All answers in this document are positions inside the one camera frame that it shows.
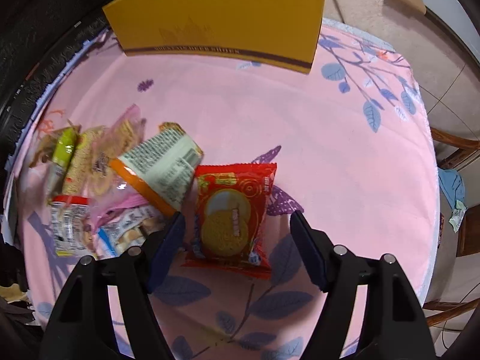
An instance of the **red snack package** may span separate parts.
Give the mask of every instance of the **red snack package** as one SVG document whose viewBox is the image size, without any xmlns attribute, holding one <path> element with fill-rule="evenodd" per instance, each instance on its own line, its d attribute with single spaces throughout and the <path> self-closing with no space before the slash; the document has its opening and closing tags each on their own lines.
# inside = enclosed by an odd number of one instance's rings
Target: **red snack package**
<svg viewBox="0 0 480 360">
<path fill-rule="evenodd" d="M 276 163 L 199 166 L 193 251 L 184 266 L 203 266 L 268 279 L 261 225 Z"/>
</svg>

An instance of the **screw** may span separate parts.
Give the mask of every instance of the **screw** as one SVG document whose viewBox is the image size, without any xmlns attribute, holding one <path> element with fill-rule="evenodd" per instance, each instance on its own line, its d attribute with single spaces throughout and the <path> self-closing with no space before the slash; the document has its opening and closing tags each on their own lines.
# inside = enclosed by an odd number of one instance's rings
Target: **screw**
<svg viewBox="0 0 480 360">
<path fill-rule="evenodd" d="M 397 261 L 395 256 L 393 256 L 393 254 L 390 254 L 390 253 L 385 254 L 383 256 L 383 259 L 389 264 L 393 264 L 395 261 Z"/>
<path fill-rule="evenodd" d="M 338 254 L 339 256 L 343 256 L 344 254 L 347 253 L 347 249 L 343 245 L 335 245 L 333 247 L 333 251 Z"/>
<path fill-rule="evenodd" d="M 90 264 L 92 261 L 93 261 L 93 257 L 92 257 L 92 256 L 83 256 L 83 257 L 80 259 L 80 264 L 82 264 L 83 266 L 87 266 L 87 265 Z"/>
<path fill-rule="evenodd" d="M 142 248 L 140 246 L 132 246 L 128 248 L 127 252 L 130 256 L 135 257 L 142 253 Z"/>
</svg>

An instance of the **purple flower print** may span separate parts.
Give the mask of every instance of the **purple flower print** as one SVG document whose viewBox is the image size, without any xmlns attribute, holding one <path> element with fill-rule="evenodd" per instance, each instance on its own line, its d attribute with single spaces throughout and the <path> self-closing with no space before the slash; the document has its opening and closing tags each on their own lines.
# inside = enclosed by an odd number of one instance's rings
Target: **purple flower print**
<svg viewBox="0 0 480 360">
<path fill-rule="evenodd" d="M 278 152 L 282 147 L 278 145 L 265 154 L 262 154 L 255 158 L 253 164 L 267 164 L 272 162 L 277 157 Z M 267 215 L 278 216 L 283 214 L 292 214 L 294 211 L 300 210 L 303 212 L 303 207 L 297 203 L 288 193 L 276 185 L 272 188 L 272 194 L 270 196 L 270 204 L 267 206 Z"/>
<path fill-rule="evenodd" d="M 152 79 L 146 79 L 145 81 L 142 81 L 141 83 L 138 84 L 137 90 L 138 90 L 138 92 L 145 92 L 152 85 L 153 85 L 153 80 Z"/>
</svg>

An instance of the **blue cloth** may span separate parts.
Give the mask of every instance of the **blue cloth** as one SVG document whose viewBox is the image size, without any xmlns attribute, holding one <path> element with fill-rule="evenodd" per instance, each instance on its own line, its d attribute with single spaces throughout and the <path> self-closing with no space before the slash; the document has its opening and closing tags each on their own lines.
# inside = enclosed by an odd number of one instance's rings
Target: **blue cloth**
<svg viewBox="0 0 480 360">
<path fill-rule="evenodd" d="M 438 183 L 452 210 L 455 209 L 457 200 L 463 203 L 465 199 L 465 184 L 460 173 L 454 169 L 445 170 L 438 168 Z"/>
</svg>

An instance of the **plastic wrapper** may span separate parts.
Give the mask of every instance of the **plastic wrapper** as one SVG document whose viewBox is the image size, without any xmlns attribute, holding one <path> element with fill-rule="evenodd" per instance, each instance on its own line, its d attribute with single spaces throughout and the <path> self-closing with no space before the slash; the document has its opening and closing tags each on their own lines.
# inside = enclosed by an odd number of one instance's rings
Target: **plastic wrapper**
<svg viewBox="0 0 480 360">
<path fill-rule="evenodd" d="M 276 170 L 276 163 L 197 168 L 195 236 L 185 266 L 270 277 L 262 249 L 262 223 Z"/>
<path fill-rule="evenodd" d="M 63 179 L 75 150 L 77 134 L 78 131 L 75 127 L 68 127 L 58 138 L 52 156 L 52 163 L 46 176 L 45 195 L 48 201 L 62 190 Z"/>
<path fill-rule="evenodd" d="M 153 232 L 165 225 L 162 214 L 151 205 L 125 210 L 118 218 L 102 225 L 98 236 L 111 257 L 119 256 L 131 246 L 141 246 Z"/>
<path fill-rule="evenodd" d="M 166 217 L 180 211 L 203 151 L 177 123 L 110 162 L 115 172 Z"/>
<path fill-rule="evenodd" d="M 50 228 L 57 256 L 95 255 L 87 216 L 88 199 L 85 197 L 57 195 L 52 200 Z"/>
<path fill-rule="evenodd" d="M 104 126 L 89 128 L 80 134 L 73 158 L 63 180 L 63 195 L 78 195 L 82 193 L 87 176 L 91 173 L 92 146 L 105 130 Z"/>
<path fill-rule="evenodd" d="M 134 104 L 92 145 L 92 169 L 88 175 L 88 196 L 99 203 L 117 184 L 115 172 L 109 162 L 127 152 L 143 139 L 143 121 L 140 108 Z"/>
<path fill-rule="evenodd" d="M 73 126 L 77 131 L 80 131 L 80 126 Z M 53 152 L 57 146 L 57 142 L 63 132 L 70 127 L 61 128 L 60 130 L 52 131 L 50 134 L 47 134 L 40 139 L 35 149 L 35 154 L 33 156 L 32 162 L 28 167 L 36 167 L 40 163 L 46 163 L 52 160 Z"/>
</svg>

